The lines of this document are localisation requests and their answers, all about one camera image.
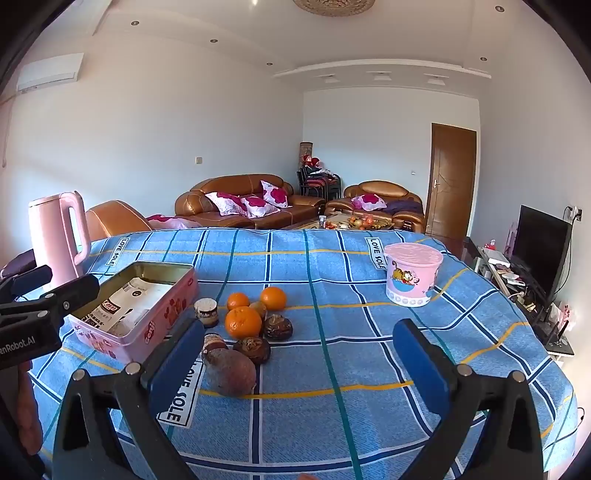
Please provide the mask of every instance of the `purple blanket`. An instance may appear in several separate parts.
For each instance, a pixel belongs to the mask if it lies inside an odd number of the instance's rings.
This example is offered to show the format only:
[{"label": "purple blanket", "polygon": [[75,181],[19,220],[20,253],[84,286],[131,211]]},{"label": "purple blanket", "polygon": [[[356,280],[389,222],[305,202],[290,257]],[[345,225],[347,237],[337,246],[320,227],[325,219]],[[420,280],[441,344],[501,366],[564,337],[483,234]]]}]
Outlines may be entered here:
[{"label": "purple blanket", "polygon": [[398,212],[414,212],[423,214],[423,206],[414,200],[393,200],[388,202],[388,206],[383,210],[390,215]]}]

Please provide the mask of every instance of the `air conditioner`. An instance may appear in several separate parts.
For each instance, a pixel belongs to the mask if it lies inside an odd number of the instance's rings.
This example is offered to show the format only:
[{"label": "air conditioner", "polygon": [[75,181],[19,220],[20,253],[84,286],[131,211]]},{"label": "air conditioner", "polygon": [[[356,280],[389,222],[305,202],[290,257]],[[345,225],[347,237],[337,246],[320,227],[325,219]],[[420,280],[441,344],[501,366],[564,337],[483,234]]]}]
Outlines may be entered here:
[{"label": "air conditioner", "polygon": [[83,53],[72,53],[26,64],[18,76],[17,92],[75,82],[83,57]]}]

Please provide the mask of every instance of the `orange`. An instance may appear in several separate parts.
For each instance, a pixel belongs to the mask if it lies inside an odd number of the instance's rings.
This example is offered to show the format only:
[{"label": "orange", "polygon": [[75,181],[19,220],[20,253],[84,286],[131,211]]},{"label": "orange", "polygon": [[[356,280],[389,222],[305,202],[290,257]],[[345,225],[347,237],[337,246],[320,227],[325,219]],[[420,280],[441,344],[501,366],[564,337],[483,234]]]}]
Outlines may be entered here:
[{"label": "orange", "polygon": [[261,292],[261,302],[268,310],[283,310],[287,305],[287,295],[278,287],[267,287]]},{"label": "orange", "polygon": [[226,307],[228,310],[233,310],[236,307],[248,307],[251,304],[251,301],[248,300],[248,297],[241,292],[230,293],[228,297],[228,301],[226,302]]},{"label": "orange", "polygon": [[236,340],[258,337],[261,328],[261,316],[250,307],[236,307],[226,315],[226,330]]}]

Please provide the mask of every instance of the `door frame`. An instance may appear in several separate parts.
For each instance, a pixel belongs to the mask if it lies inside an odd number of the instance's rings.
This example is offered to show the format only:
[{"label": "door frame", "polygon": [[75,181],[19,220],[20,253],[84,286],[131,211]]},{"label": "door frame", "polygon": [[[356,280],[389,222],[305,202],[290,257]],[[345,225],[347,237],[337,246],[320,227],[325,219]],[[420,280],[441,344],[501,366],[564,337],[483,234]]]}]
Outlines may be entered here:
[{"label": "door frame", "polygon": [[425,235],[427,234],[427,224],[428,224],[428,220],[429,220],[429,210],[431,208],[431,192],[433,191],[433,189],[431,188],[431,185],[433,185],[433,163],[435,160],[435,155],[434,155],[434,150],[433,150],[433,130],[435,125],[442,125],[444,127],[453,127],[453,128],[459,128],[461,130],[468,130],[470,132],[474,132],[476,134],[476,162],[474,165],[474,175],[472,176],[472,198],[471,198],[471,203],[470,203],[470,218],[468,220],[468,226],[467,226],[467,230],[466,230],[466,236],[470,235],[470,231],[472,230],[472,221],[473,221],[473,217],[474,217],[474,206],[475,206],[475,202],[474,199],[476,197],[476,189],[478,186],[478,178],[480,176],[480,130],[473,130],[471,128],[464,128],[464,127],[457,127],[455,125],[449,125],[449,124],[440,124],[437,122],[431,122],[431,163],[429,166],[429,184],[428,184],[428,193],[427,193],[427,206],[425,208]]}]

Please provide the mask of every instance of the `ceiling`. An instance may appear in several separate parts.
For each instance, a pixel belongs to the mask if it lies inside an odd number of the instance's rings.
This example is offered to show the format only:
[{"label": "ceiling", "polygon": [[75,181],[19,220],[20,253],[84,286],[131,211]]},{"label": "ceiling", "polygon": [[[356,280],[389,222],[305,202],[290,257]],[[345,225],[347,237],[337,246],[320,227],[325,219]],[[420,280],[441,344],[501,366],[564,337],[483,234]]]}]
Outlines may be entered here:
[{"label": "ceiling", "polygon": [[[375,0],[359,15],[323,17],[292,0],[76,0],[45,37],[97,30],[172,38],[251,63],[302,90],[380,85],[478,96],[494,75],[519,3]],[[325,75],[336,81],[327,83]],[[433,75],[445,85],[427,83]]]}]

